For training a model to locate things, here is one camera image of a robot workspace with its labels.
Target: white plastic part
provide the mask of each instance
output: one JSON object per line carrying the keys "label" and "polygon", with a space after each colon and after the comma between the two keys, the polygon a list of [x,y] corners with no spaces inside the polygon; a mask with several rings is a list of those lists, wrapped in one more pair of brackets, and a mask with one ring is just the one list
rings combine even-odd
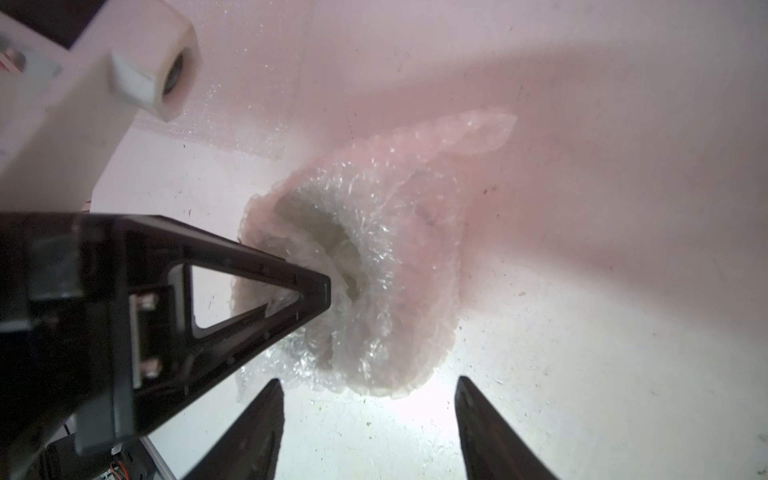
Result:
{"label": "white plastic part", "polygon": [[200,61],[192,24],[161,0],[109,0],[70,49],[2,13],[0,35],[31,61],[0,70],[2,210],[80,210],[138,108],[177,116]]}

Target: white surface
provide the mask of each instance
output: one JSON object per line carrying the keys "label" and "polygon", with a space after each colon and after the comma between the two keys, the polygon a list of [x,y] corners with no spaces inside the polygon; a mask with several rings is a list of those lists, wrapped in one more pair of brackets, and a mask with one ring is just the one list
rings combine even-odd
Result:
{"label": "white surface", "polygon": [[[461,373],[562,478],[755,478],[765,31],[758,1],[317,0],[280,162],[131,131],[93,208],[233,237],[250,194],[307,157],[509,106],[509,146],[478,162],[454,352],[402,400],[287,391],[277,478],[464,478]],[[152,435],[177,474],[237,417],[234,396],[228,379]]]}

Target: plastic wrap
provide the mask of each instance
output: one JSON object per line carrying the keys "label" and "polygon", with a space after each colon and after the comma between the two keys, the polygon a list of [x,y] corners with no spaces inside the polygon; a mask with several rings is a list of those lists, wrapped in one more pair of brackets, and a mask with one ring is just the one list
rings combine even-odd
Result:
{"label": "plastic wrap", "polygon": [[[330,276],[330,310],[237,373],[287,385],[403,396],[447,356],[458,323],[459,244],[472,159],[501,147],[516,118],[470,111],[354,141],[253,197],[240,241]],[[287,290],[238,279],[233,313],[292,302]]]}

